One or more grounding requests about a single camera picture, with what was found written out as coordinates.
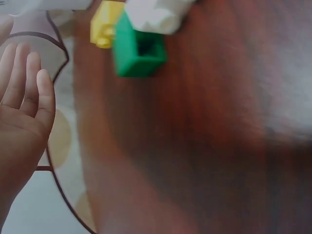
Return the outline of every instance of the green toy block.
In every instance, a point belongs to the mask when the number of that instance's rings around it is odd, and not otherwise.
[[[162,35],[133,29],[125,12],[115,25],[113,54],[120,77],[148,77],[167,61]]]

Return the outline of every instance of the hand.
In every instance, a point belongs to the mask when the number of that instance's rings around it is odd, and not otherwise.
[[[0,42],[12,26],[12,18],[0,25]],[[47,146],[54,117],[54,88],[40,56],[27,44],[9,44],[0,61],[0,230]]]

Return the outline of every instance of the white block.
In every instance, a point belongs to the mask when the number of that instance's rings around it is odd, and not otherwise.
[[[127,0],[125,10],[134,29],[173,34],[196,0]]]

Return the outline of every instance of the yellow toy block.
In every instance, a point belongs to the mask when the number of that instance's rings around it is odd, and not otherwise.
[[[97,47],[112,47],[115,36],[114,24],[117,23],[125,3],[119,1],[102,1],[91,20],[90,42]]]

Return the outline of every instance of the toy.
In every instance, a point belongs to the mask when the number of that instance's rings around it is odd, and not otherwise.
[[[119,1],[102,1],[91,20],[91,43],[103,49],[112,47],[112,40],[115,36],[114,24],[123,12],[124,4]]]
[[[147,77],[166,62],[161,34],[136,31],[124,12],[115,25],[113,54],[116,73],[121,77]]]
[[[196,0],[127,0],[132,26],[142,32],[173,34]]]

